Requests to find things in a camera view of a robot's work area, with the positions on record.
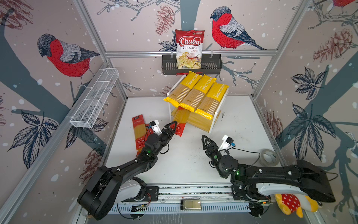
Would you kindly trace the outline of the yellow spaghetti bag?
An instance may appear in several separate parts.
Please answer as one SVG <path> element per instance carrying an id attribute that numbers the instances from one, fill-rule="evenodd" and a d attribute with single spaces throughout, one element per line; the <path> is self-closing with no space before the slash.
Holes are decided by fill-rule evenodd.
<path id="1" fill-rule="evenodd" d="M 171 103 L 174 107 L 178 107 L 201 78 L 202 75 L 190 71 L 170 90 L 164 101 Z"/>
<path id="2" fill-rule="evenodd" d="M 182 100 L 179 107 L 194 113 L 194 111 L 198 108 L 199 103 L 203 100 L 215 81 L 215 77 L 204 75 Z"/>
<path id="3" fill-rule="evenodd" d="M 195 113 L 208 120 L 212 120 L 228 88 L 228 85 L 214 83 L 199 107 L 195 110 Z"/>

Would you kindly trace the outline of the yellow plush toy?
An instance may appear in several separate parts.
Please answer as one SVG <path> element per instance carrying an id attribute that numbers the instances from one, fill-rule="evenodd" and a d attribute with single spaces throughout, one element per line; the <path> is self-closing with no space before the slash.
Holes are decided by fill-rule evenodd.
<path id="1" fill-rule="evenodd" d="M 301 194 L 275 194 L 278 207 L 285 215 L 296 213 L 303 218 L 303 211 L 317 212 L 319 204 L 309 196 Z"/>

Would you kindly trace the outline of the wooden two-tier shelf rack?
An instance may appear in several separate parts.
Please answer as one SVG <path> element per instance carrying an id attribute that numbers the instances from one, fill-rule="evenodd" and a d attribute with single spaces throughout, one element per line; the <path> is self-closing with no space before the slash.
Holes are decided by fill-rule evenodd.
<path id="1" fill-rule="evenodd" d="M 199 128 L 199 129 L 201 129 L 203 131 L 206 131 L 206 132 L 210 133 L 212 131 L 212 129 L 213 129 L 213 126 L 215 125 L 215 123 L 216 123 L 216 121 L 218 119 L 218 116 L 221 113 L 221 107 L 222 107 L 223 102 L 225 101 L 225 98 L 226 98 L 228 92 L 229 92 L 229 88 L 225 92 L 224 97 L 223 97 L 221 103 L 219 104 L 219 106 L 218 106 L 218 108 L 217 108 L 212 120 L 208 120 L 208 119 L 196 114 L 195 112 L 194 113 L 191 112 L 186 124 L 190 124 L 190 125 L 195 126 L 195 127 Z M 169 104 L 170 104 L 170 108 L 172 109 L 172 111 L 170 112 L 170 115 L 174 118 L 175 113 L 177 112 L 177 109 L 178 109 L 179 106 L 174 107 L 171 103 L 169 103 Z"/>

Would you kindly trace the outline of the white mesh wall basket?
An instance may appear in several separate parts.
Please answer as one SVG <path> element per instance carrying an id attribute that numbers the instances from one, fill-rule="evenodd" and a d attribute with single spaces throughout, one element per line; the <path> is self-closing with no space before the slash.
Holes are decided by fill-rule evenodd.
<path id="1" fill-rule="evenodd" d="M 78 128 L 93 128 L 102 108 L 114 87 L 119 73 L 117 69 L 105 68 L 99 71 L 95 84 L 70 120 Z"/>

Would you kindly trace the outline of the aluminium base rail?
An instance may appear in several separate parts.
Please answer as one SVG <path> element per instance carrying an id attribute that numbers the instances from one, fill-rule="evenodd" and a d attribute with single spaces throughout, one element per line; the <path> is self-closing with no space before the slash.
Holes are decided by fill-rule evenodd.
<path id="1" fill-rule="evenodd" d="M 147 186 L 142 200 L 124 199 L 123 189 L 119 193 L 109 215 L 122 215 L 129 219 L 144 215 L 185 214 L 185 213 L 237 213 L 248 212 L 253 216 L 261 216 L 272 205 L 268 198 L 246 201 L 242 196 L 235 198 L 233 187 L 227 184 L 201 185 L 159 185 Z M 200 199 L 201 211 L 182 211 L 182 199 Z"/>

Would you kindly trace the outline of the red spaghetti box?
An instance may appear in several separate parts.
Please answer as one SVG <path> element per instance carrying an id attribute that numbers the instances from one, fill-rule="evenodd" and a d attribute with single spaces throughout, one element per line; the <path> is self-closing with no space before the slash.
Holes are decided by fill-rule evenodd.
<path id="1" fill-rule="evenodd" d="M 145 141 L 147 141 L 148 137 L 154 133 L 153 129 L 152 129 L 152 125 L 151 124 L 146 124 L 146 133 L 145 133 Z"/>
<path id="2" fill-rule="evenodd" d="M 138 115 L 132 118 L 133 130 L 135 135 L 135 144 L 137 155 L 140 154 L 143 147 L 145 146 L 145 136 L 147 134 L 147 129 L 145 126 L 145 121 L 143 115 Z"/>
<path id="3" fill-rule="evenodd" d="M 190 113 L 191 112 L 189 110 L 186 110 L 185 108 L 182 107 L 178 107 L 177 112 L 175 113 L 174 121 L 178 122 L 179 137 L 181 137 L 184 132 Z"/>

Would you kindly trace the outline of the clear tape roll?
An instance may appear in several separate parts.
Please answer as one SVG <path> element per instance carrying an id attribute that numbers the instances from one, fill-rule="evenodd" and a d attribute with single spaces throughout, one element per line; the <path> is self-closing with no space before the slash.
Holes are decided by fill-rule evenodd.
<path id="1" fill-rule="evenodd" d="M 263 149 L 260 152 L 259 162 L 264 167 L 275 167 L 280 163 L 278 155 L 270 149 Z"/>

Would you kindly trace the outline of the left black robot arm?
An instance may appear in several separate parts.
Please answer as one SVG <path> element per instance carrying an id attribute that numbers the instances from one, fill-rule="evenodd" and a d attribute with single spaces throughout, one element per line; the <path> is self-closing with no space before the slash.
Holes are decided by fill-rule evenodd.
<path id="1" fill-rule="evenodd" d="M 112 168 L 101 166 L 95 171 L 77 198 L 77 202 L 96 220 L 103 219 L 115 204 L 120 187 L 138 174 L 150 170 L 158 154 L 175 134 L 177 122 L 166 124 L 160 134 L 148 136 L 145 147 L 133 160 Z"/>

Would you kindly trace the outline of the Chuba cassava chips bag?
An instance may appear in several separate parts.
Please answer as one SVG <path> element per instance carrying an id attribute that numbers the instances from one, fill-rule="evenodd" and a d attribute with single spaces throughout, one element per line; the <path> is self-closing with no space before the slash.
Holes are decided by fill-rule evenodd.
<path id="1" fill-rule="evenodd" d="M 178 69 L 200 69 L 204 42 L 203 30 L 175 30 Z"/>

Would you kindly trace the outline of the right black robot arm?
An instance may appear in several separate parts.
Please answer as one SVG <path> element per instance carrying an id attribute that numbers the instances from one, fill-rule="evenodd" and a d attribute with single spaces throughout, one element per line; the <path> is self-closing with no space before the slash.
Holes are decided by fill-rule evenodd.
<path id="1" fill-rule="evenodd" d="M 301 194 L 323 203 L 336 201 L 327 172 L 308 161 L 283 167 L 257 167 L 240 164 L 222 151 L 232 149 L 233 139 L 224 140 L 229 147 L 220 148 L 206 135 L 201 137 L 205 154 L 221 178 L 230 178 L 233 194 L 247 201 L 263 200 L 275 194 Z"/>

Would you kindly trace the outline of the small glass container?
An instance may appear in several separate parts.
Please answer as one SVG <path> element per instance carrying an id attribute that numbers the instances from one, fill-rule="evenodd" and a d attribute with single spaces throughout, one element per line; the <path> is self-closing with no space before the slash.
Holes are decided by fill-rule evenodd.
<path id="1" fill-rule="evenodd" d="M 180 209 L 182 211 L 201 211 L 200 199 L 182 199 L 180 202 Z"/>

